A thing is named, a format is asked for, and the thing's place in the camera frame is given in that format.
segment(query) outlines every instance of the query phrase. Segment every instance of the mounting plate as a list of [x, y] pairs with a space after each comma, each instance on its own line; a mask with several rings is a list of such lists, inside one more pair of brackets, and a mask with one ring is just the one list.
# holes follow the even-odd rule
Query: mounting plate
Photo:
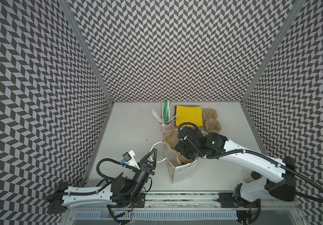
[[[239, 207], [234, 204], [233, 194], [234, 194], [234, 192], [218, 193], [219, 198], [217, 199], [217, 202], [220, 203], [222, 208], [238, 208], [239, 209]], [[252, 205], [252, 208], [258, 208], [258, 204], [256, 201], [252, 202], [251, 205]]]
[[140, 193], [139, 197], [135, 198], [134, 208], [144, 208], [145, 193]]

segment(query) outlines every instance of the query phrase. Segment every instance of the white table surface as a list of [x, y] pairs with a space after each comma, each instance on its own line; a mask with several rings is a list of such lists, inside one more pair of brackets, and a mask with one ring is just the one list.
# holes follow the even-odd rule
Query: white table surface
[[[258, 144], [252, 130], [243, 113], [239, 102], [197, 102], [197, 103], [171, 103], [171, 111], [174, 114], [175, 105], [198, 105], [203, 108], [213, 108], [218, 113], [217, 120], [221, 124], [219, 134], [226, 136], [234, 142], [260, 153]], [[87, 182], [87, 187], [95, 187], [102, 179], [96, 172], [96, 164], [103, 158], [111, 158], [117, 161], [123, 159], [123, 154], [134, 150], [135, 159], [139, 161], [151, 146], [163, 140], [163, 134], [159, 131], [159, 123], [150, 113], [151, 109], [160, 113], [159, 103], [115, 103], [109, 122], [107, 124], [96, 160]], [[157, 160], [162, 160], [163, 146], [158, 144]], [[116, 177], [121, 172], [123, 176], [132, 178], [134, 173], [120, 165], [104, 162], [100, 170], [107, 176]], [[199, 158], [194, 174], [188, 180], [171, 183], [165, 161], [156, 166], [152, 191], [234, 191], [239, 183], [244, 183], [243, 178], [251, 172], [226, 160], [209, 160]]]

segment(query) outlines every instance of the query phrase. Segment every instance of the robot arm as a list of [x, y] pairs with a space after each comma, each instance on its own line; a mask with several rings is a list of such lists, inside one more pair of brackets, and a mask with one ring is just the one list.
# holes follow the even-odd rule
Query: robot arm
[[291, 157], [284, 159], [272, 158], [243, 146], [236, 144], [227, 137], [217, 133], [209, 133], [204, 137], [195, 124], [182, 123], [178, 127], [178, 138], [176, 150], [187, 159], [194, 160], [196, 157], [206, 159], [223, 159], [235, 162], [246, 168], [263, 175], [262, 178], [248, 183], [238, 184], [234, 193], [236, 205], [245, 205], [256, 199], [268, 199], [273, 196], [283, 201], [294, 201], [294, 196], [323, 202], [321, 198], [315, 198], [295, 191], [297, 176], [323, 193], [323, 188], [316, 182], [295, 171], [294, 160]]
[[[153, 155], [153, 161], [148, 160], [151, 155]], [[97, 164], [97, 171], [107, 181], [103, 187], [79, 188], [67, 186], [67, 182], [59, 183], [54, 194], [46, 197], [47, 201], [50, 202], [47, 213], [59, 214], [65, 212], [67, 208], [72, 209], [82, 205], [100, 205], [101, 203], [106, 203], [108, 207], [116, 208], [130, 206], [139, 197], [149, 175], [154, 175], [155, 173], [153, 170], [156, 167], [156, 149], [146, 154], [139, 163], [135, 162], [134, 156], [134, 152], [129, 151], [123, 155], [122, 162], [112, 159], [101, 160]], [[99, 170], [100, 164], [104, 161], [123, 165], [136, 173], [133, 179], [123, 177], [123, 173], [116, 178], [108, 177]]]

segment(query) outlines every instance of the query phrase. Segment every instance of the metal bracket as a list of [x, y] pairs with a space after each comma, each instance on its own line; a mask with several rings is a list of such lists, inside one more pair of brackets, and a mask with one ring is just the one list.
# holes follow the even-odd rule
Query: metal bracket
[[[134, 208], [144, 208], [145, 205], [145, 193], [140, 193], [138, 197], [135, 198]], [[120, 205], [111, 205], [110, 208], [120, 208]]]
[[[240, 208], [234, 203], [234, 198], [233, 198], [234, 192], [229, 192], [229, 193], [219, 193], [218, 196], [219, 198], [217, 199], [217, 202], [220, 203], [222, 208]], [[258, 208], [258, 204], [256, 201], [251, 203], [252, 208]]]
[[292, 209], [290, 210], [293, 220], [296, 225], [308, 225], [308, 220], [304, 216], [302, 210]]

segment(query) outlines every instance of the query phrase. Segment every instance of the red wire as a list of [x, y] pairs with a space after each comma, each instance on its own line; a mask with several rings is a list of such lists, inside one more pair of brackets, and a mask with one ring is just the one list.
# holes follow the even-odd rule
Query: red wire
[[134, 209], [134, 204], [135, 204], [135, 199], [134, 199], [134, 202], [132, 204], [132, 210], [130, 210], [130, 213], [132, 213], [133, 209]]

